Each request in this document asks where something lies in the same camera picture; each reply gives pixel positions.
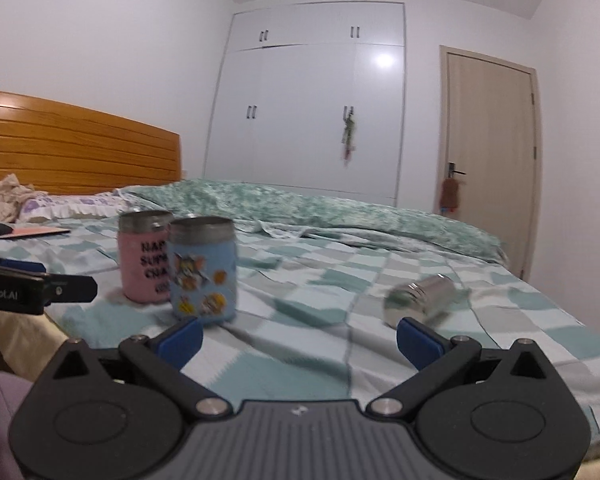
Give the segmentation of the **wooden headboard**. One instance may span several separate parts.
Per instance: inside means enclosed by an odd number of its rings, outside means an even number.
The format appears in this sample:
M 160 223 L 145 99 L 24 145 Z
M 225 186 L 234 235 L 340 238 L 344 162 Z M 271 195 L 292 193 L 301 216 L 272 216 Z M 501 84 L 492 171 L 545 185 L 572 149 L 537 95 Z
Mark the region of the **wooden headboard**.
M 61 195 L 181 180 L 176 133 L 97 110 L 0 91 L 0 180 Z

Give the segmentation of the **beige wooden door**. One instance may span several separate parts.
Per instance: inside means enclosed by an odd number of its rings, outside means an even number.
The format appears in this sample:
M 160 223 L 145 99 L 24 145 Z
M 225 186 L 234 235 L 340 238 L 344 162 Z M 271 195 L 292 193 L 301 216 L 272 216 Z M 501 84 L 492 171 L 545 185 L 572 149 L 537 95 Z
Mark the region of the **beige wooden door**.
M 486 54 L 440 48 L 441 134 L 437 210 L 502 243 L 508 270 L 525 278 L 538 226 L 542 125 L 536 70 Z M 460 206 L 439 207 L 455 162 Z

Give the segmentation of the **pink cup with black text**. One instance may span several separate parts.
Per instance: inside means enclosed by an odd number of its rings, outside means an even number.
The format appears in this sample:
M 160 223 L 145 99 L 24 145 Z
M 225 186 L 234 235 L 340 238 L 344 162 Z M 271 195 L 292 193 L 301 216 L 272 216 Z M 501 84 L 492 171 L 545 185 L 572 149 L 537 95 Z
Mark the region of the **pink cup with black text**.
M 118 265 L 124 296 L 137 304 L 169 300 L 169 261 L 166 254 L 166 210 L 125 212 L 118 220 Z

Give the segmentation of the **hanging plant ornament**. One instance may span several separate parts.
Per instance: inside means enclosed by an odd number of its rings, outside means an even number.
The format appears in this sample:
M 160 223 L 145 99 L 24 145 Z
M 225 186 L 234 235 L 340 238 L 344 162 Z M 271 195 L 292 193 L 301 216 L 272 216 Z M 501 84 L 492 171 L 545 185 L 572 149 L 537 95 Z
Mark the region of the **hanging plant ornament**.
M 354 146 L 354 133 L 355 133 L 355 120 L 354 120 L 354 107 L 346 106 L 343 112 L 343 134 L 341 143 L 342 148 L 342 159 L 345 165 L 347 165 L 352 158 L 355 150 Z

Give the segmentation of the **beige crumpled cloth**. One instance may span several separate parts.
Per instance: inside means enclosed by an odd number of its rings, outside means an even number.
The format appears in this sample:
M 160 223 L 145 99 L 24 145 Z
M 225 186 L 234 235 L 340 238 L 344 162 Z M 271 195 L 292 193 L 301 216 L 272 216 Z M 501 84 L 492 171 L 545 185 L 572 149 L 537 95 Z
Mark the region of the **beige crumpled cloth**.
M 4 177 L 0 180 L 0 222 L 16 221 L 27 200 L 44 195 L 46 192 L 36 190 L 32 184 L 21 184 L 14 174 Z

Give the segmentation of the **blue cartoon sticker cup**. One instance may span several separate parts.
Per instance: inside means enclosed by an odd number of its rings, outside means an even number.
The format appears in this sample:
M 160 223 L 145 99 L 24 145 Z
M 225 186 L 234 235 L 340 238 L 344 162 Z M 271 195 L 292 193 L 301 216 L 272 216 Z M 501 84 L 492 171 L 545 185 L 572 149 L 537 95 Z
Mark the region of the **blue cartoon sticker cup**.
M 178 318 L 202 324 L 231 320 L 237 307 L 234 222 L 223 217 L 175 219 L 168 225 L 170 301 Z

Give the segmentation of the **green floral duvet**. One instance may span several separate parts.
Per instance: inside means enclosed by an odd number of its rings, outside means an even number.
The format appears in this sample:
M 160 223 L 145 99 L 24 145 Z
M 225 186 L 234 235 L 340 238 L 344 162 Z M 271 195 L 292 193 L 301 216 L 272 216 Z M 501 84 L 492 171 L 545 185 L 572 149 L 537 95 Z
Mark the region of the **green floral duvet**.
M 507 262 L 497 237 L 470 224 L 416 209 L 204 179 L 158 186 L 130 185 L 119 192 L 134 202 L 152 203 L 181 216 L 196 214 L 302 228 L 370 230 L 414 238 L 484 261 Z

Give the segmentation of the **purple floral pillow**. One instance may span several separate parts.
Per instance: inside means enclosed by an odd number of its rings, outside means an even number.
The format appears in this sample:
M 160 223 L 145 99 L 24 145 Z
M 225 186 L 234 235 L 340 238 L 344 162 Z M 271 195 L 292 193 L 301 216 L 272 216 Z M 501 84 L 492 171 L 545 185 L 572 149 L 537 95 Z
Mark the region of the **purple floral pillow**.
M 132 202 L 114 193 L 40 195 L 22 205 L 17 221 L 41 223 L 64 219 L 111 218 L 134 208 Z

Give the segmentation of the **white wardrobe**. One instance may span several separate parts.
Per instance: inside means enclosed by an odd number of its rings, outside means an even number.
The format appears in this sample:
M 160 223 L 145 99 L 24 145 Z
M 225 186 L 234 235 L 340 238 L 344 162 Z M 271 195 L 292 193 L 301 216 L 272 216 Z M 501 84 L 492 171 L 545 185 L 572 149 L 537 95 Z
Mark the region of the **white wardrobe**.
M 300 3 L 235 14 L 204 176 L 394 204 L 404 64 L 400 3 Z M 347 165 L 346 106 L 355 120 Z

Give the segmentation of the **checkered green white blanket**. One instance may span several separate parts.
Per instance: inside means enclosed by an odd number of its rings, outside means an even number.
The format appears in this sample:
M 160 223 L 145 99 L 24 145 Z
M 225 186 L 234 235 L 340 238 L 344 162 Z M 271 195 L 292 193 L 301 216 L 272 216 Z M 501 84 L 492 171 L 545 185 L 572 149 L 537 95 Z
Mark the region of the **checkered green white blanket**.
M 0 313 L 0 350 L 28 379 L 68 337 L 94 348 L 134 334 L 157 335 L 175 322 L 170 304 L 134 304 L 123 295 L 117 223 L 70 220 L 67 234 L 0 240 L 0 257 L 50 272 L 91 275 L 97 297 L 54 304 L 42 316 Z M 600 456 L 600 336 L 528 283 L 469 248 L 458 254 L 419 240 L 363 230 L 237 233 L 237 313 L 210 326 L 186 373 L 233 403 L 246 399 L 372 400 L 414 370 L 382 318 L 393 287 L 448 276 L 458 298 L 431 321 L 441 335 L 467 335 L 486 348 L 534 340 L 582 406 Z

